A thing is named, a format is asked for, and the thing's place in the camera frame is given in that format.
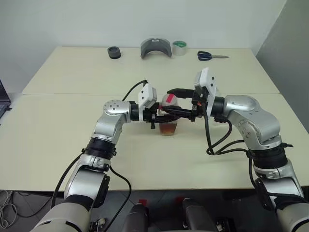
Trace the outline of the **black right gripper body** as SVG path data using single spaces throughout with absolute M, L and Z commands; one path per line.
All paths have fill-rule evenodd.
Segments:
M 197 117 L 201 118 L 205 115 L 207 107 L 208 91 L 206 87 L 195 87 L 192 96 L 191 121 L 195 121 Z

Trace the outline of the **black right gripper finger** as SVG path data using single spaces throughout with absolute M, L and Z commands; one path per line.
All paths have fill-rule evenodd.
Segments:
M 176 116 L 176 117 L 191 119 L 191 116 L 192 116 L 191 110 L 182 109 L 179 106 L 174 106 L 174 105 L 163 106 L 162 110 L 168 113 L 169 115 Z
M 194 90 L 185 88 L 174 88 L 167 91 L 167 94 L 173 94 L 177 98 L 192 98 L 194 95 Z

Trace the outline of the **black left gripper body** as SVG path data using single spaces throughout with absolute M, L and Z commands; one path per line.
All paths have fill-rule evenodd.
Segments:
M 158 107 L 144 109 L 144 121 L 150 123 L 151 129 L 156 128 L 156 124 L 160 123 L 158 115 Z

